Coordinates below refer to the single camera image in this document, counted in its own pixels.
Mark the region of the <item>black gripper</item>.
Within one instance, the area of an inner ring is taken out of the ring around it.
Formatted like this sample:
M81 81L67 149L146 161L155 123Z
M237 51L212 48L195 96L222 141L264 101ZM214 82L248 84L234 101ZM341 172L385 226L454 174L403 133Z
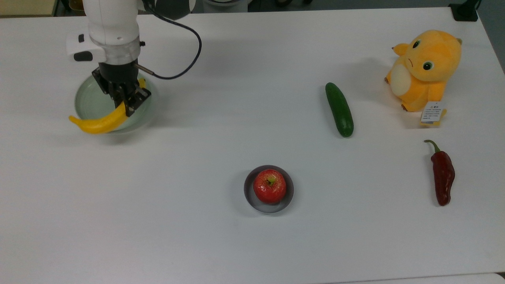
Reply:
M107 63L99 63L99 66L92 71L92 76L99 85L99 88L105 95L110 94L110 98L114 101L115 108L118 108L125 99L124 89L115 89L114 84L137 84L138 60L122 64L112 65ZM132 116L138 108L147 101L152 93L146 88L137 88L132 94L126 97L126 116Z

